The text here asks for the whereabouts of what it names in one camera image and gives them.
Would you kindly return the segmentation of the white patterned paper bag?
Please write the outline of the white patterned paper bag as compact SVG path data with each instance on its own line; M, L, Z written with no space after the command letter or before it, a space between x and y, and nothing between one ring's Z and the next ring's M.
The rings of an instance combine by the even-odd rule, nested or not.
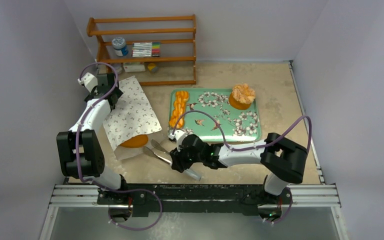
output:
M146 135L146 146L150 148L152 140L160 142L164 136L160 121L137 78L130 76L118 83L123 94L115 109L104 120L103 129L116 159L124 160L142 154L143 148L123 147L122 143L133 137Z

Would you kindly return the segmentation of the metal tongs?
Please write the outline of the metal tongs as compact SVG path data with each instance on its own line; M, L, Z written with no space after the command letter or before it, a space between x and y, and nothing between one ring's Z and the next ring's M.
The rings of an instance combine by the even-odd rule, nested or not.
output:
M143 153L150 157L159 159L160 161L172 167L173 163L172 163L170 153L156 140L152 139L150 143L153 149L147 146L143 146L142 147ZM196 181L200 181L202 179L202 176L196 173L195 171L193 171L192 169L186 169L182 172L182 174L187 175Z

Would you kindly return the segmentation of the orange braided fake bread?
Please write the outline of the orange braided fake bread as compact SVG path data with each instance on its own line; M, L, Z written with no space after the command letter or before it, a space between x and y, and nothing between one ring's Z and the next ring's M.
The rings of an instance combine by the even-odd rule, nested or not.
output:
M171 128L176 127L177 129L181 129L184 126L184 117L180 116L186 112L186 103L189 100L189 96L189 92L185 90L175 92L173 110L168 122Z

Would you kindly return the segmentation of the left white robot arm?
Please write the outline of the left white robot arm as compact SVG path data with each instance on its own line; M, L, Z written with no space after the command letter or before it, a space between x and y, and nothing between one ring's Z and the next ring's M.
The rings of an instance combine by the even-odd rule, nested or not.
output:
M106 166L97 133L123 92L114 73L86 73L79 83L89 91L85 110L68 131L56 136L61 172L65 177L110 190L110 199L122 205L129 199L126 181Z

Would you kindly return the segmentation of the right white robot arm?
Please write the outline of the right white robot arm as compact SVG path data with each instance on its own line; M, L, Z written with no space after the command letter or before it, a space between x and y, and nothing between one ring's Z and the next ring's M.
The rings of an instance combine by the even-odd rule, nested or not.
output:
M270 174L265 178L260 196L268 204L280 198L288 184L303 182L309 150L277 133L269 133L265 140L245 144L208 144L195 134L176 130L168 135L176 144L170 151L171 168L180 173L193 164L217 170L235 165L265 166Z

